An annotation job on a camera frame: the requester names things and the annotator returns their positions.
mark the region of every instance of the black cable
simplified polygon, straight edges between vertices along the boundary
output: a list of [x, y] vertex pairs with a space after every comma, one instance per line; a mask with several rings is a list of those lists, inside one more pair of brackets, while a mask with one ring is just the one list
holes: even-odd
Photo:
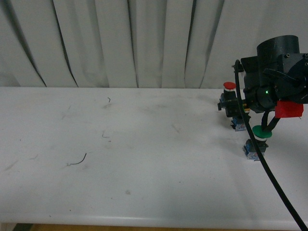
[[261, 127], [262, 131], [267, 127], [268, 125], [268, 117], [269, 117], [269, 111], [264, 112], [262, 120], [261, 120]]
[[276, 180], [276, 178], [274, 177], [273, 173], [271, 172], [268, 164], [266, 163], [266, 161], [264, 159], [264, 156], [262, 155], [262, 153], [260, 151], [260, 148], [259, 148], [259, 146], [257, 144], [257, 141], [255, 139], [255, 136], [254, 136], [254, 134], [253, 134], [253, 132], [251, 130], [249, 122], [248, 122], [247, 118], [244, 116], [245, 112], [244, 112], [244, 108], [243, 108], [243, 100], [241, 98], [240, 81], [239, 81], [239, 65], [240, 65], [240, 61], [236, 60], [235, 61], [235, 66], [234, 66], [234, 70], [235, 70], [235, 84], [236, 84], [236, 95], [237, 95], [237, 101], [238, 101], [238, 104], [239, 104], [240, 112], [241, 112], [241, 115], [243, 117], [244, 123], [246, 125], [247, 132], [248, 132], [248, 134], [250, 136], [251, 142], [252, 142], [252, 144], [253, 144], [256, 152], [257, 152], [257, 155], [258, 155], [258, 157], [260, 159], [260, 162], [261, 162], [261, 164], [262, 164], [266, 174], [268, 175], [270, 181], [274, 185], [278, 195], [282, 199], [282, 202], [287, 207], [287, 209], [289, 210], [290, 214], [293, 216], [295, 222], [300, 227], [300, 229], [302, 231], [308, 231], [308, 228], [304, 224], [302, 218], [299, 216], [297, 211], [294, 209], [294, 207], [292, 206], [291, 202], [289, 201], [289, 199], [287, 198], [287, 196], [283, 192], [282, 188], [280, 187], [278, 181]]
[[273, 118], [270, 123], [268, 124], [268, 117], [269, 117], [269, 112], [270, 111], [265, 111], [261, 120], [261, 128], [262, 131], [265, 132], [271, 132], [279, 122], [280, 118]]
[[276, 127], [279, 120], [280, 120], [280, 118], [274, 117], [263, 131], [271, 132]]

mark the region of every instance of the scratch mark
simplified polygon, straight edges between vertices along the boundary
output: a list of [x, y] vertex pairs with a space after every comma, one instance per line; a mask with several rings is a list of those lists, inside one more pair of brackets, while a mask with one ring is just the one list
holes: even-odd
[[35, 160], [39, 154], [37, 154], [34, 158], [30, 158], [29, 160]]
[[107, 108], [109, 108], [109, 107], [111, 107], [111, 103], [108, 103], [108, 104], [106, 104], [104, 107], [103, 107], [103, 109], [107, 109]]
[[105, 134], [105, 131], [103, 131], [103, 134], [102, 134], [103, 138], [110, 138], [109, 136], [104, 136], [104, 134]]
[[181, 130], [180, 128], [176, 128], [174, 124], [172, 124], [171, 126], [175, 129], [175, 131], [177, 131], [177, 133], [180, 133], [180, 130]]
[[4, 171], [10, 170], [17, 162], [18, 162], [18, 160], [16, 160], [14, 163], [12, 163], [10, 166], [8, 166]]
[[66, 165], [67, 165], [67, 166], [78, 165], [78, 164], [80, 164], [82, 161], [84, 161], [84, 159], [86, 158], [86, 155], [87, 155], [87, 153], [85, 154], [85, 156], [83, 157], [83, 159], [82, 159], [80, 162], [75, 163], [75, 164], [66, 164]]

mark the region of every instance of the red block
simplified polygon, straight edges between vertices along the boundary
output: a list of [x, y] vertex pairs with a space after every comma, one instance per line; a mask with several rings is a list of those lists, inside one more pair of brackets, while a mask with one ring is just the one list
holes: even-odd
[[298, 104], [292, 101], [277, 101], [277, 106], [275, 107], [275, 117], [276, 118], [291, 118], [291, 117], [301, 117], [303, 115], [304, 105]]

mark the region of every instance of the wooden floor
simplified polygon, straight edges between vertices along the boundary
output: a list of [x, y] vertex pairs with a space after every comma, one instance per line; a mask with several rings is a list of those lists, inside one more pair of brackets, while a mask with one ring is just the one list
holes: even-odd
[[173, 229], [173, 228], [35, 224], [32, 226], [31, 231], [239, 231], [239, 230]]

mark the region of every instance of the wire piece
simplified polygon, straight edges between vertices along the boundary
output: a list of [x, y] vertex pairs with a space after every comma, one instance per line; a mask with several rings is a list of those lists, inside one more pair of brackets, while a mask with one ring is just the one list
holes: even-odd
[[257, 155], [259, 157], [259, 160], [266, 172], [266, 174], [268, 175], [270, 181], [272, 182], [272, 184], [274, 185], [278, 195], [280, 196], [282, 202], [284, 203], [284, 205], [287, 207], [287, 209], [289, 210], [290, 214], [293, 216], [295, 222], [298, 224], [298, 226], [300, 227], [300, 229], [302, 231], [308, 231], [307, 226], [305, 225], [305, 223], [303, 222], [302, 218], [299, 216], [299, 214], [297, 213], [297, 211], [295, 210], [295, 208], [293, 207], [293, 205], [291, 204], [291, 202], [289, 201], [289, 199], [287, 198], [287, 196], [285, 195], [284, 191], [282, 190], [281, 186], [279, 185], [278, 181], [276, 180], [275, 176], [273, 175], [271, 169], [269, 168], [268, 164], [266, 163], [266, 160], [264, 159], [264, 156], [262, 155], [260, 148], [257, 144], [257, 141], [255, 139], [255, 136], [251, 130], [249, 121], [247, 120], [247, 118], [244, 116], [245, 111], [242, 107], [243, 105], [243, 100], [241, 97], [241, 90], [240, 90], [240, 81], [239, 81], [239, 66], [241, 65], [239, 60], [235, 61], [235, 65], [234, 65], [234, 73], [235, 73], [235, 84], [236, 84], [236, 95], [237, 95], [237, 102], [239, 104], [239, 108], [240, 108], [240, 112], [241, 115], [243, 117], [244, 123], [246, 125], [247, 128], [247, 132], [250, 136], [251, 142], [257, 152]]
[[67, 165], [67, 166], [71, 166], [71, 165], [78, 165], [78, 164], [80, 164], [82, 161], [80, 161], [80, 162], [78, 162], [78, 163], [75, 163], [75, 164], [66, 164], [66, 165]]

